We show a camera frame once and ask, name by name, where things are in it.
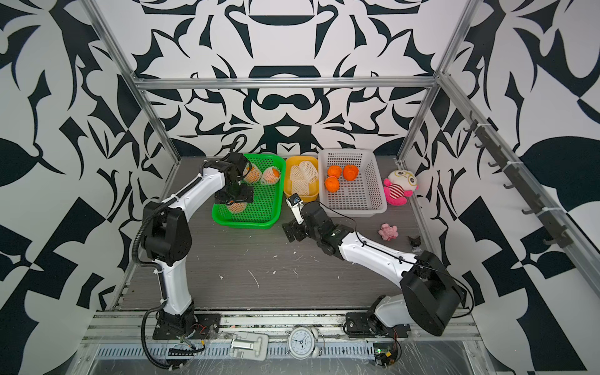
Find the orange being unwrapped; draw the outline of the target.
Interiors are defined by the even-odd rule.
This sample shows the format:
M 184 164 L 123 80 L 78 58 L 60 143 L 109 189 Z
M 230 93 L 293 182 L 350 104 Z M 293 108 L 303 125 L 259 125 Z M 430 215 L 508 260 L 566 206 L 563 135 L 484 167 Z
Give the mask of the orange being unwrapped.
M 343 169 L 338 165 L 330 166 L 327 169 L 327 177 L 328 178 L 336 178 L 339 179 L 343 174 Z

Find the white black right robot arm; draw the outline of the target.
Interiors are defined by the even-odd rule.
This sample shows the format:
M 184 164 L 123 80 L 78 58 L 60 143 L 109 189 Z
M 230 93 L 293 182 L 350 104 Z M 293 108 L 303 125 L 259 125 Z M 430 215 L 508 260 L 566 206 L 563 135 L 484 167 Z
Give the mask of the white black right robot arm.
M 435 337 L 445 332 L 467 289 L 432 252 L 401 252 L 373 242 L 356 228 L 334 223 L 318 202 L 287 198 L 293 220 L 282 228 L 289 242 L 312 239 L 328 256 L 354 263 L 392 282 L 400 294 L 381 295 L 366 312 L 350 313 L 342 326 L 350 338 L 391 337 L 411 323 Z

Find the white foam net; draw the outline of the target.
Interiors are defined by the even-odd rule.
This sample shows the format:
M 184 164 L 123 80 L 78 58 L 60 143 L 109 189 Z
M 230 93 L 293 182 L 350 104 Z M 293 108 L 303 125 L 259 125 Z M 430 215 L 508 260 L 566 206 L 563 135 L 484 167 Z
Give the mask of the white foam net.
M 292 182 L 305 181 L 303 171 L 299 165 L 293 165 L 291 167 L 289 178 Z
M 298 164 L 304 180 L 308 184 L 314 184 L 319 181 L 319 173 L 317 168 L 309 160 L 305 160 Z
M 307 181 L 292 181 L 292 193 L 301 196 L 307 196 L 310 193 L 309 183 Z

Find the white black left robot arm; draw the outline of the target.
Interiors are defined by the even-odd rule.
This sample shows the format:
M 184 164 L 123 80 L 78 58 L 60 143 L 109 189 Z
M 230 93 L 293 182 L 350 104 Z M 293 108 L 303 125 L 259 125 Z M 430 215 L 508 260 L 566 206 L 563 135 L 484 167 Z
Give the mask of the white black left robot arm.
M 254 188 L 242 183 L 252 170 L 252 164 L 237 146 L 239 141 L 245 144 L 247 137 L 236 136 L 225 157 L 206 160 L 198 175 L 179 192 L 161 202 L 150 202 L 144 208 L 131 258 L 139 267 L 153 268 L 159 279 L 160 305 L 145 312 L 141 325 L 142 349 L 148 361 L 159 369 L 179 370 L 184 362 L 161 362 L 150 353 L 145 335 L 150 313 L 156 314 L 158 325 L 188 345 L 188 349 L 176 349 L 175 353 L 189 356 L 205 350 L 189 341 L 198 323 L 186 272 L 186 259 L 192 246 L 188 222 L 207 201 L 225 206 L 253 201 Z

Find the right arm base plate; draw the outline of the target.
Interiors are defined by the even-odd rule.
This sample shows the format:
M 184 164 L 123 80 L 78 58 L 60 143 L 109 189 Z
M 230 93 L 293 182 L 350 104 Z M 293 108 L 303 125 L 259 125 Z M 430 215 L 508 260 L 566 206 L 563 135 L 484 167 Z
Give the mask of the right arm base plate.
M 350 338 L 407 338 L 408 324 L 387 327 L 371 312 L 348 312 L 342 330 Z

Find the white perforated plastic basket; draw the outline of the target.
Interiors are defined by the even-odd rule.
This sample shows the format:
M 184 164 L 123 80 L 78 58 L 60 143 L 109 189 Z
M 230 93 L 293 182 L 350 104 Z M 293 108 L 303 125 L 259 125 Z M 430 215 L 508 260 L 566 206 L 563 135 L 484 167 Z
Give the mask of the white perforated plastic basket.
M 365 149 L 329 148 L 318 154 L 320 173 L 319 200 L 327 206 L 333 217 L 373 217 L 384 213 L 387 208 L 381 174 L 375 155 Z M 325 188 L 328 169 L 353 165 L 359 173 L 354 181 L 339 179 L 340 188 L 329 192 Z

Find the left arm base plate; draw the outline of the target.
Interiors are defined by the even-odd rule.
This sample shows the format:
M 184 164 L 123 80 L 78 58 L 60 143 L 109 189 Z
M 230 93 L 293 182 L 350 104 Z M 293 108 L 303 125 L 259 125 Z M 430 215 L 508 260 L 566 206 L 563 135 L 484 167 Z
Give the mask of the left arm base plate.
M 191 339 L 208 339 L 220 331 L 221 315 L 218 313 L 195 313 L 175 316 L 160 312 L 152 334 L 154 340 L 175 340 L 182 336 Z

